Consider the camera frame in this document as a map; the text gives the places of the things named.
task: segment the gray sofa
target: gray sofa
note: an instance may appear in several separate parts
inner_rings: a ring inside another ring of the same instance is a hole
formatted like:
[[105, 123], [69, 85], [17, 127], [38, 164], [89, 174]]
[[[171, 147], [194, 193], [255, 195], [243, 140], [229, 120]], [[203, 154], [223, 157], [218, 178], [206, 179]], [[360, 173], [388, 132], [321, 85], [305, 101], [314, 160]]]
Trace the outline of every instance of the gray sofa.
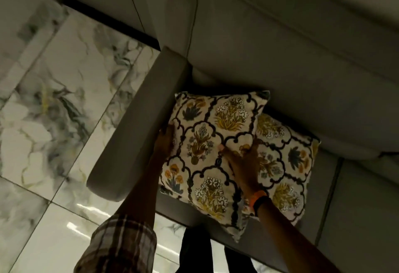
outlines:
[[[335, 0], [167, 0], [167, 40], [87, 181], [122, 200], [181, 90], [269, 89], [322, 140], [297, 228], [345, 272], [397, 272], [399, 33]], [[156, 210], [287, 272], [260, 224], [239, 244], [161, 193]]]

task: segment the plaid sleeve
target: plaid sleeve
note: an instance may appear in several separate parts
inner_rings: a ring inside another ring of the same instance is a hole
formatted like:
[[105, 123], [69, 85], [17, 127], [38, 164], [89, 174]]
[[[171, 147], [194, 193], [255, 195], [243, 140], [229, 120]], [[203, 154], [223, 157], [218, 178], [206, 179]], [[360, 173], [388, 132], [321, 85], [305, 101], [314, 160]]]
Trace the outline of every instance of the plaid sleeve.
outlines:
[[152, 273], [156, 235], [128, 215], [111, 216], [93, 233], [75, 273]]

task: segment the black pants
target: black pants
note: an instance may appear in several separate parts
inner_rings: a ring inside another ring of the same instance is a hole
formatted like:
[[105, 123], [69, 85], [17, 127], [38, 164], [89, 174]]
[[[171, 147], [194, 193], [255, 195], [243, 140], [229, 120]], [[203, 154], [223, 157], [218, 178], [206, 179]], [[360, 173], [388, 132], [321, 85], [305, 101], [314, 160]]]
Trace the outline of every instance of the black pants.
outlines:
[[[225, 247], [230, 273], [257, 273], [251, 258]], [[211, 239], [201, 226], [187, 228], [180, 250], [180, 267], [176, 273], [213, 273]]]

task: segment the forearm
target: forearm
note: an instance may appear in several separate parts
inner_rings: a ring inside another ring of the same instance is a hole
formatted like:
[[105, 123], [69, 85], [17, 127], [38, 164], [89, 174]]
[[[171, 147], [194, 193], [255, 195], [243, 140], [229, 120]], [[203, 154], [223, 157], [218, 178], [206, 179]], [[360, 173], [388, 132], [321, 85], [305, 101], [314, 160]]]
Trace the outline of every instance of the forearm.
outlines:
[[257, 213], [290, 273], [339, 272], [334, 264], [286, 219], [270, 199], [265, 200]]
[[132, 191], [120, 205], [116, 214], [131, 215], [135, 220], [154, 226], [158, 179], [166, 155], [155, 152]]

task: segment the floral pillow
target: floral pillow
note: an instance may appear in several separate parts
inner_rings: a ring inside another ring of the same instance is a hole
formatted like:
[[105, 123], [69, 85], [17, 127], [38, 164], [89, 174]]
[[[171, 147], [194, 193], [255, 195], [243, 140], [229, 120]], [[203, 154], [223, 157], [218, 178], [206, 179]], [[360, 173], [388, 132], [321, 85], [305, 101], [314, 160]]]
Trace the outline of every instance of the floral pillow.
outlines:
[[198, 96], [182, 92], [170, 121], [175, 125], [171, 157], [162, 167], [161, 191], [217, 220], [238, 241], [245, 229], [244, 201], [217, 146], [239, 151], [251, 145], [269, 92]]
[[[305, 213], [307, 185], [320, 144], [262, 113], [256, 134], [261, 143], [258, 181], [273, 204], [295, 225]], [[254, 215], [245, 201], [243, 213]]]

